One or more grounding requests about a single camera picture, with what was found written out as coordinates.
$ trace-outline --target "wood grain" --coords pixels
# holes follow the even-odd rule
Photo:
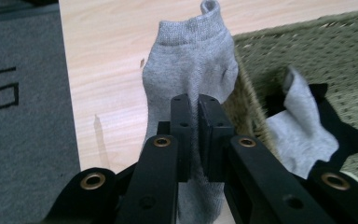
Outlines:
[[[233,34],[358,10],[358,0],[221,0]],[[60,0],[81,169],[138,160],[147,125],[143,65],[159,21],[200,14],[200,1]],[[225,212],[216,223],[233,223]]]

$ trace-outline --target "bolt hole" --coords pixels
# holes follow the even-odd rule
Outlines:
[[[99,176],[92,176],[86,181],[86,183],[88,185],[94,185],[94,184],[98,184],[100,181],[101,178]]]
[[[351,187],[348,181],[333,173],[322,174],[322,181],[333,189],[347,190]]]
[[[166,147],[171,143],[171,140],[165,137],[157,138],[154,140],[154,145],[156,147]]]
[[[285,195],[283,196],[283,201],[292,208],[295,209],[301,209],[304,207],[304,204],[301,202],[301,200],[299,200],[297,197],[289,194],[289,195]]]
[[[91,173],[86,175],[80,182],[82,189],[91,190],[100,188],[105,182],[105,176],[101,173]]]
[[[241,138],[240,144],[243,147],[255,147],[255,141],[250,138]]]

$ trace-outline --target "black plastic part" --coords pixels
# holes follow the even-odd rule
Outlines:
[[[190,178],[190,152],[192,133],[191,111],[187,94],[171,99],[170,135],[178,140],[178,181],[186,182]]]
[[[127,193],[127,188],[132,179],[133,172],[135,171],[136,163],[127,167],[127,169],[121,171],[116,175],[116,185],[115,189],[118,195],[125,195]]]
[[[88,175],[103,175],[103,183],[97,189],[84,189],[82,181]],[[46,223],[111,223],[113,222],[118,196],[115,191],[115,173],[102,168],[91,168],[76,175],[66,185],[46,218]]]
[[[229,139],[235,130],[223,107],[211,96],[200,95],[199,131],[203,171],[210,182],[224,182]]]
[[[169,121],[160,121],[157,127],[157,134],[170,134],[171,123]]]
[[[175,223],[177,152],[172,136],[156,135],[146,141],[114,223]]]
[[[233,137],[228,157],[235,174],[225,194],[236,223],[335,223],[259,140]]]
[[[25,2],[29,2],[36,7],[46,6],[50,4],[57,4],[58,0],[24,0]]]
[[[338,223],[358,223],[358,182],[330,168],[310,173],[306,188]]]

